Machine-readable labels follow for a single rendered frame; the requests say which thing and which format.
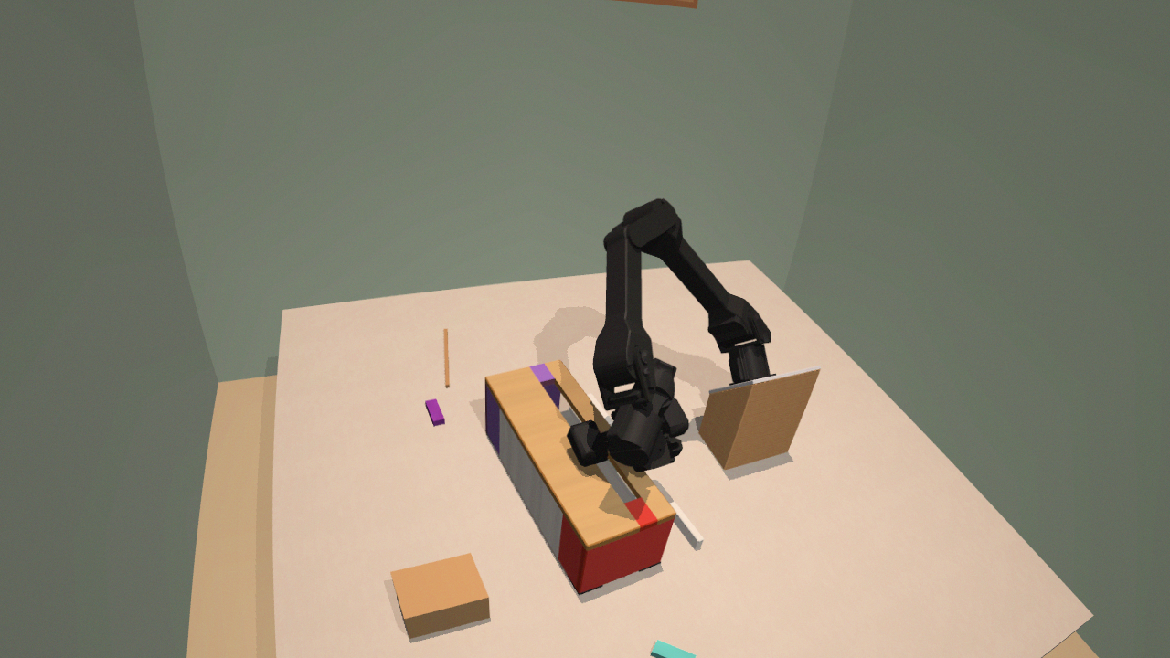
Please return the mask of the teal rectangular block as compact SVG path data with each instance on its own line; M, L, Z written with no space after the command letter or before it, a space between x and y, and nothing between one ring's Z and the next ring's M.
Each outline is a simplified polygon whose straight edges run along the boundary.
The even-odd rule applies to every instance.
M665 644L665 642L658 640L656 645L652 650L651 654L655 658L697 658L697 654L691 654L688 651L672 646L670 644Z

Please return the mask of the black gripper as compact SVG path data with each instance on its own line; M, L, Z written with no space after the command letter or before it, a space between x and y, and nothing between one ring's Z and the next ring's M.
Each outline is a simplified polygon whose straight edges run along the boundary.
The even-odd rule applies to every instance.
M667 433L669 437L684 436L686 430L688 430L688 421L684 409L680 407L676 398L674 398L670 407L662 416L662 425L665 425L662 426L662 434ZM610 438L607 438L607 433L610 433L608 430L601 433L593 420L580 421L580 424L572 425L569 429L569 444L571 444L577 459L580 460L581 467L610 460Z

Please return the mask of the small purple block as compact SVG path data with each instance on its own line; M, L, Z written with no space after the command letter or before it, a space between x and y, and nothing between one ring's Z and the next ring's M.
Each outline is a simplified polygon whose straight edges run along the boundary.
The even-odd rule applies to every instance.
M439 407L436 399L425 400L425 407L427 407L428 414L431 414L431 421L433 421L433 426L443 424L443 414L441 412L441 407Z

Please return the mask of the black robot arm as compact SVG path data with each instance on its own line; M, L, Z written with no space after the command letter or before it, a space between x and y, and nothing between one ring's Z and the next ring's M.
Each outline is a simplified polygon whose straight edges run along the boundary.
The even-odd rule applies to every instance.
M764 345L771 342L771 333L758 311L745 299L729 294L684 241L682 221L667 200L627 211L622 222L603 238L603 248L607 251L606 318L596 340L593 371L603 407L617 409L607 433L610 455L641 473L675 462L684 448L676 437L662 434L662 416L675 398L676 366L654 358L644 329L641 251L660 258L706 307L707 331L718 342L720 352L729 352L734 381L729 385L776 376ZM633 390L615 393L614 388L632 383Z

